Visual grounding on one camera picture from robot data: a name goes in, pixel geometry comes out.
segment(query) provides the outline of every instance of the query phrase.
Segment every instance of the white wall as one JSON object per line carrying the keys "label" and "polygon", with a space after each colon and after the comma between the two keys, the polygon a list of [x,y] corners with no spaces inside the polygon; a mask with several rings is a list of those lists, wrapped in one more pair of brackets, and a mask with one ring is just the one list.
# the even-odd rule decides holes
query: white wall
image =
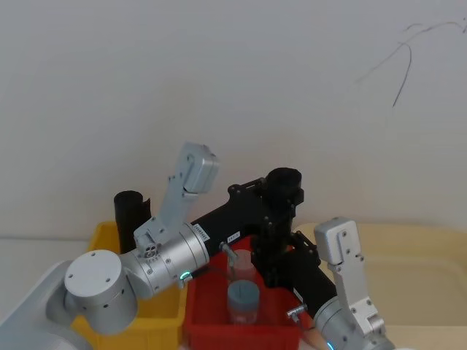
{"label": "white wall", "polygon": [[[183,141],[229,184],[301,169],[298,221],[467,226],[464,0],[4,0],[0,235],[89,237],[113,195],[156,208]],[[422,23],[402,32],[411,23]]]}

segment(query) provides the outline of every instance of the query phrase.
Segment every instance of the plastic container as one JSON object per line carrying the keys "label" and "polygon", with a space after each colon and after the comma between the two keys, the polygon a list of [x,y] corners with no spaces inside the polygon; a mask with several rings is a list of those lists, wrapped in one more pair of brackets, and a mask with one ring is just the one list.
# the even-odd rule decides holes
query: plastic container
{"label": "plastic container", "polygon": [[254,324],[258,319],[260,289],[251,281],[232,282],[227,289],[227,307],[233,324]]}
{"label": "plastic container", "polygon": [[[89,250],[108,249],[119,252],[117,225],[103,222],[96,228]],[[177,350],[182,340],[185,317],[186,288],[165,290],[151,300],[139,301],[139,312],[133,323],[118,335],[95,333],[79,316],[72,327],[84,336],[94,350]]]}
{"label": "plastic container", "polygon": [[[249,249],[248,238],[233,249]],[[224,270],[225,254],[211,260],[211,265]],[[231,324],[227,307],[228,282],[221,273],[211,272],[188,284],[185,331],[192,350],[296,350],[300,329],[286,316],[298,306],[295,296],[282,288],[269,289],[256,274],[260,289],[258,319],[254,325]]]}
{"label": "plastic container", "polygon": [[254,281],[256,276],[256,268],[251,262],[251,252],[246,249],[237,249],[237,260],[233,263],[233,279],[244,279]]}

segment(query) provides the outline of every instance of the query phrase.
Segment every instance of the black cylinder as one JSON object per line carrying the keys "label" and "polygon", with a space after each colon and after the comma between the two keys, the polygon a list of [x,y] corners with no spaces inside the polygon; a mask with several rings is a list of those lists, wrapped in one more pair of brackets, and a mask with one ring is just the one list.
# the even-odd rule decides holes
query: black cylinder
{"label": "black cylinder", "polygon": [[123,191],[114,197],[115,221],[117,222],[120,253],[136,248],[134,231],[151,218],[151,203],[137,191]]}

